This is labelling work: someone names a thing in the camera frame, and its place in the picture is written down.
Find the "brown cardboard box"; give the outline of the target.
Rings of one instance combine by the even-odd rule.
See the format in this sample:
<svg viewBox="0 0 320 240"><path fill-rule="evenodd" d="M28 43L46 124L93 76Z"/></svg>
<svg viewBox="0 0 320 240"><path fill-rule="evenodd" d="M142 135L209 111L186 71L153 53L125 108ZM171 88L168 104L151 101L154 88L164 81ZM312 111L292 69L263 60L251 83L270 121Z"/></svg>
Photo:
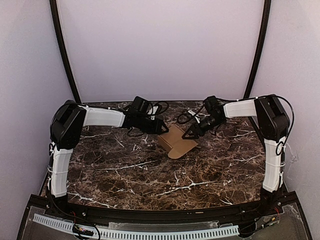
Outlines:
<svg viewBox="0 0 320 240"><path fill-rule="evenodd" d="M167 133L157 136L158 143L165 149L170 159L179 159L198 145L192 139L183 139L184 133L179 126L174 124Z"/></svg>

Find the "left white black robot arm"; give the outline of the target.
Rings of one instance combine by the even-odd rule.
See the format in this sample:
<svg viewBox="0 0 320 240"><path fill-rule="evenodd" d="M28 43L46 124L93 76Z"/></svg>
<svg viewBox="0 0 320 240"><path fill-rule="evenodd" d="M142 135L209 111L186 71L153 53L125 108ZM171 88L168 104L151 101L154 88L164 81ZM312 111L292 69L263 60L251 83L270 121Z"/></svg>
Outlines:
<svg viewBox="0 0 320 240"><path fill-rule="evenodd" d="M70 159L84 127L138 129L143 134L162 135L169 132L164 120L159 117L164 111L159 103L152 104L139 96L124 108L92 107L73 100L66 101L55 113L49 128L50 194L55 198L67 195Z"/></svg>

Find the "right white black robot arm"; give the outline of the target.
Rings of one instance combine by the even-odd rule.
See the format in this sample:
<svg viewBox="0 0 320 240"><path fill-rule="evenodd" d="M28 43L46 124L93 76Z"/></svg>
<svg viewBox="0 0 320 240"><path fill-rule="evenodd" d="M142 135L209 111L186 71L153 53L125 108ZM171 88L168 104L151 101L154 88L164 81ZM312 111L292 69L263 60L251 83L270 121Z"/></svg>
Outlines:
<svg viewBox="0 0 320 240"><path fill-rule="evenodd" d="M265 174L261 193L269 196L283 184L285 147L294 117L289 117L282 105L284 97L269 94L238 100L220 99L209 96L202 102L207 116L200 118L197 113L187 114L187 120L195 120L182 135L184 140L197 140L206 132L218 129L227 119L255 117L258 132L263 137L265 147Z"/></svg>

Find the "black front rail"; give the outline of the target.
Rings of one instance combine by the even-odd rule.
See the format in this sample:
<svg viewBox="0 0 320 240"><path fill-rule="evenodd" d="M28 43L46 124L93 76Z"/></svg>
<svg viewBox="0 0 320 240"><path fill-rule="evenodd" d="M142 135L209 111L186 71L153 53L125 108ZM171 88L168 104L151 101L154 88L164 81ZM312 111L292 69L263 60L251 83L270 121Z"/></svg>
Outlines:
<svg viewBox="0 0 320 240"><path fill-rule="evenodd" d="M265 210L264 215L276 214L274 207L280 207L292 204L298 200L296 193L289 192L282 195L270 208ZM258 207L260 201L247 202L236 205L192 209L192 210L123 210L105 207L85 206L67 202L66 206L69 210L74 211L77 223L85 223L84 220L100 226L107 226L113 223L133 223L133 224L187 224L218 221L220 224L243 224L251 222L261 215L254 209ZM27 206L23 213L26 218L31 212L31 207L39 208L40 213L61 217L72 220L71 217L60 213L50 201L38 195L31 194Z"/></svg>

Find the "right black frame post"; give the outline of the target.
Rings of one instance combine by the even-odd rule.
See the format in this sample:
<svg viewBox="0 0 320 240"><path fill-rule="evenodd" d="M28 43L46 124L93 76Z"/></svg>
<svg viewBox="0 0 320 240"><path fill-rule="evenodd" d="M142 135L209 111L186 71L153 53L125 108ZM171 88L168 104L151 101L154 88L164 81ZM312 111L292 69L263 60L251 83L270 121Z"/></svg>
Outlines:
<svg viewBox="0 0 320 240"><path fill-rule="evenodd" d="M262 55L262 51L263 51L263 47L264 47L264 43L265 43L268 22L269 22L269 17L270 17L271 5L272 5L271 0L264 1L256 49L255 49L255 53L254 53L254 57L253 57L253 61L252 61L252 66L251 66L249 78L248 78L246 88L244 91L244 95L243 95L244 99L247 99L250 97L253 86L254 86L254 82L256 79L256 75L257 75L257 71L258 71L258 67L260 64L260 59L261 59L261 55Z"/></svg>

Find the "black frame post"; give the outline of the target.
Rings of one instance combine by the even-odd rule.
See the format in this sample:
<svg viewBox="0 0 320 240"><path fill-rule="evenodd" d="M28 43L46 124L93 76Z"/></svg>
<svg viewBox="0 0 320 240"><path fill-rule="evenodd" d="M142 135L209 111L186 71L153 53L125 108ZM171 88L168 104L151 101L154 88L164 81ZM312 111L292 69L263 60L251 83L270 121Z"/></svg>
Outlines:
<svg viewBox="0 0 320 240"><path fill-rule="evenodd" d="M272 5L271 0L264 1L256 49L255 49L255 53L254 53L254 57L253 57L253 61L252 61L252 66L251 66L249 78L248 78L246 88L244 91L244 95L243 95L244 99L247 99L250 97L253 86L254 86L254 82L256 79L256 75L257 75L257 71L258 71L258 67L260 64L260 59L261 59L261 55L262 55L262 51L263 51L263 47L264 47L264 43L265 43L268 22L269 22L269 17L270 17L271 5Z"/></svg>
<svg viewBox="0 0 320 240"><path fill-rule="evenodd" d="M80 97L80 94L76 85L76 81L72 72L66 44L63 37L62 25L60 21L59 10L58 10L58 1L49 0L49 5L50 5L50 11L51 11L51 17L52 17L53 27L55 31L55 36L56 36L61 60L63 63L64 71L68 80L68 84L69 84L73 99L75 100L76 103L81 104L82 103L81 97Z"/></svg>

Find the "left black frame post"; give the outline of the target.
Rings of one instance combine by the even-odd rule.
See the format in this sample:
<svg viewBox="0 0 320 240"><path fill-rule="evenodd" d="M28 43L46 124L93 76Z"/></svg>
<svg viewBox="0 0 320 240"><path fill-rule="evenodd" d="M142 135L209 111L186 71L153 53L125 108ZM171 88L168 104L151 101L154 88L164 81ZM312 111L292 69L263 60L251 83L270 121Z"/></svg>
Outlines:
<svg viewBox="0 0 320 240"><path fill-rule="evenodd" d="M64 71L68 80L68 84L69 84L73 99L75 100L76 103L81 104L82 103L81 97L80 97L80 94L76 85L76 81L72 72L66 44L63 37L62 25L60 21L59 10L58 10L58 1L49 0L49 5L50 5L50 11L51 11L51 17L52 17L53 27L55 31L55 36L56 36L61 60L63 63Z"/></svg>

